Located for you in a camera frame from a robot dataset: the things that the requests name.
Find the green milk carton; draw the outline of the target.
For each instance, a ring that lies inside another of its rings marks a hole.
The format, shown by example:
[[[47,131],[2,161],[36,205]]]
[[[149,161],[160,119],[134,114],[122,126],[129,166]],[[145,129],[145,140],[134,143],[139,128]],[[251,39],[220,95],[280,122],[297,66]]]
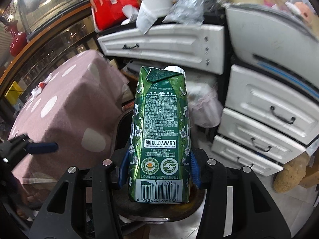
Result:
[[[191,138],[185,75],[142,66],[131,123],[129,197],[139,203],[187,203]]]

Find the dark brown trash bin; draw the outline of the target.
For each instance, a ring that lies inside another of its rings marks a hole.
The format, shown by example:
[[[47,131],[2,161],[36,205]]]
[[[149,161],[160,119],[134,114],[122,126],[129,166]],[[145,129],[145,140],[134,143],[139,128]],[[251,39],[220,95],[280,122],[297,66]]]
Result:
[[[131,119],[132,110],[119,117],[112,139],[111,160],[115,164],[115,171],[112,172],[111,180],[117,212],[127,219],[149,222],[175,222],[189,217],[198,210],[206,195],[205,190],[197,189],[193,183],[187,203],[153,204],[129,200],[128,169],[121,167],[121,164],[129,146]]]

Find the pink polka dot tablecloth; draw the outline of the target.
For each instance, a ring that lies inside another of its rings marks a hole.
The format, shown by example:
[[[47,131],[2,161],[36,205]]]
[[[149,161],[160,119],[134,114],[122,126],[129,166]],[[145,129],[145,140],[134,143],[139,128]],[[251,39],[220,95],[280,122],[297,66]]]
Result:
[[[43,91],[23,106],[10,137],[55,142],[58,151],[27,155],[13,171],[22,186],[49,189],[69,167],[91,168],[108,158],[127,87],[124,75],[95,50],[53,71]]]

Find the white lower drawer unit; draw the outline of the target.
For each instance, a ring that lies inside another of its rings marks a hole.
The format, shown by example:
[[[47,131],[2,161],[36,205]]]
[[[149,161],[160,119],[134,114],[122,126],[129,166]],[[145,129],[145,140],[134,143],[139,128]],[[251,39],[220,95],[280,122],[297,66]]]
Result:
[[[233,65],[212,151],[263,176],[318,138],[318,103],[260,72]]]

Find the wooden railing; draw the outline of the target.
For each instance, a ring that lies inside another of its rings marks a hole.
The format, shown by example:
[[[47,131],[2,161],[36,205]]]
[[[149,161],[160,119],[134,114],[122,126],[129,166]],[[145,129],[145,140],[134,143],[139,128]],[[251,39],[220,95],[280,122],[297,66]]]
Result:
[[[1,109],[13,113],[37,81],[79,53],[98,48],[91,5],[84,2],[51,20],[31,37],[1,76]]]

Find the red ceramic vase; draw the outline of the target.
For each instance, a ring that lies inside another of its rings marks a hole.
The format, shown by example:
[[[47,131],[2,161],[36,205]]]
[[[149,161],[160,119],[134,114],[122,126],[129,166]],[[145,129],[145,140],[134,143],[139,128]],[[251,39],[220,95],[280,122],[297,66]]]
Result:
[[[12,36],[9,51],[13,57],[16,57],[28,44],[26,33],[18,31],[17,23],[18,20],[15,20],[5,27],[5,31]]]

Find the red gift bag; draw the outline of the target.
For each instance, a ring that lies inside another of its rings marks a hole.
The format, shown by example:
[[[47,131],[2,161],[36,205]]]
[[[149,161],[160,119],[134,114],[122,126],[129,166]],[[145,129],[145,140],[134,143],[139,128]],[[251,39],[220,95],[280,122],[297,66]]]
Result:
[[[93,15],[95,31],[101,32],[125,20],[123,7],[132,5],[139,8],[137,0],[89,0]]]

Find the white folded paper bag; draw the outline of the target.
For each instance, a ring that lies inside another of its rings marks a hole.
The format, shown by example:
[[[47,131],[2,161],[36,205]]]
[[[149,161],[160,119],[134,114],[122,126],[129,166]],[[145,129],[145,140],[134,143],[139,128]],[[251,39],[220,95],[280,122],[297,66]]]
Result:
[[[158,17],[142,2],[136,19],[136,28],[145,35],[157,20]]]

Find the white drawer cabinet upper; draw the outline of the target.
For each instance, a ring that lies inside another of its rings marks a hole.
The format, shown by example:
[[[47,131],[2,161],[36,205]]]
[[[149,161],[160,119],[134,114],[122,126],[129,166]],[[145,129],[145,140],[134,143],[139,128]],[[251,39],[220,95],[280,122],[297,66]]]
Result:
[[[224,71],[224,27],[163,24],[146,34],[123,30],[97,38],[106,56],[170,63],[221,75]]]

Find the white printer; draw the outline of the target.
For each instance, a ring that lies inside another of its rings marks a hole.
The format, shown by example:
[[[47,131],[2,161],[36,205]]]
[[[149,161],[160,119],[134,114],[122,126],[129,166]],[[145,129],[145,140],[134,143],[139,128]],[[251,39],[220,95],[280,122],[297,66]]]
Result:
[[[260,5],[225,8],[237,57],[318,99],[318,38],[299,20]]]

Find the white paper bucket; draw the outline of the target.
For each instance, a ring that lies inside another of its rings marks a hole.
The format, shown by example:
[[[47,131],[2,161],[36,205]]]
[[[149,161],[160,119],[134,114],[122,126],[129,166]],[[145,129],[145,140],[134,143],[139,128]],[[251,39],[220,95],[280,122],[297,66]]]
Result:
[[[142,2],[156,17],[166,16],[173,5],[172,0],[142,0]]]

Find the clear plastic bag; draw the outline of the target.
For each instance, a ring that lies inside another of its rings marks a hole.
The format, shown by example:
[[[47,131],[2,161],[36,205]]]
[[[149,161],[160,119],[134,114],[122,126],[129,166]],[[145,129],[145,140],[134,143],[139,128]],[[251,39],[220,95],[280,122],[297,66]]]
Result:
[[[162,23],[201,25],[204,22],[205,3],[213,0],[178,0],[170,8]]]

